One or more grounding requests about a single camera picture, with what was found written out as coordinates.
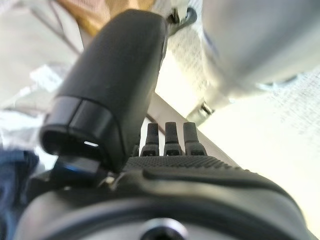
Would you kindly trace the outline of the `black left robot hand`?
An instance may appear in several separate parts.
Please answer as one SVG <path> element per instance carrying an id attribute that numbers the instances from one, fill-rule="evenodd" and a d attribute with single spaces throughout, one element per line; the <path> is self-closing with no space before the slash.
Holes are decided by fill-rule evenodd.
<path id="1" fill-rule="evenodd" d="M 208 154 L 193 122 L 141 126 L 168 25 L 126 10 L 91 41 L 39 132 L 52 170 L 34 177 L 17 240 L 310 240 L 296 201 L 271 180 Z"/>

